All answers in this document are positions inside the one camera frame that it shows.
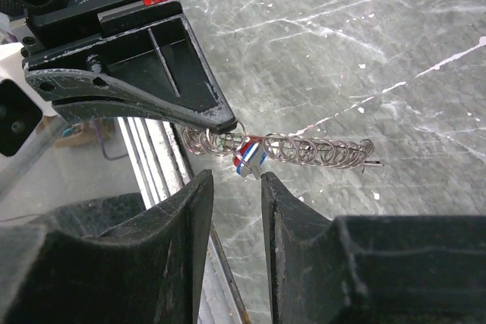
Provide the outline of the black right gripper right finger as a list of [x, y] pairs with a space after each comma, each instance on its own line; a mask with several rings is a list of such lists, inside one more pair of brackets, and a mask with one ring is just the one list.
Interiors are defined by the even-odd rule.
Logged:
[[261, 207], [274, 323], [483, 323], [481, 215], [327, 219], [272, 173]]

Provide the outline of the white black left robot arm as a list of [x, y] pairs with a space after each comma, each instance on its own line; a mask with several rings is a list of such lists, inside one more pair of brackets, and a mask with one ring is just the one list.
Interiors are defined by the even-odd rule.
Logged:
[[69, 124], [236, 127], [179, 0], [1, 0], [1, 12], [26, 50], [27, 84]]

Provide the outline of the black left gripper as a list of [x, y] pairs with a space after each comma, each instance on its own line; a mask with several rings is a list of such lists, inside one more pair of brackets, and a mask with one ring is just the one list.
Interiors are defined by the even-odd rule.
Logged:
[[25, 21], [25, 80], [68, 123], [236, 127], [179, 0], [85, 0]]

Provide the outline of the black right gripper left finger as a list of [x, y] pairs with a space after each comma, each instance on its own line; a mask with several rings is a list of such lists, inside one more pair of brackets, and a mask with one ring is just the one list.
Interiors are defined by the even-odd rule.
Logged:
[[199, 173], [150, 208], [139, 193], [1, 229], [3, 323], [195, 323], [213, 212]]

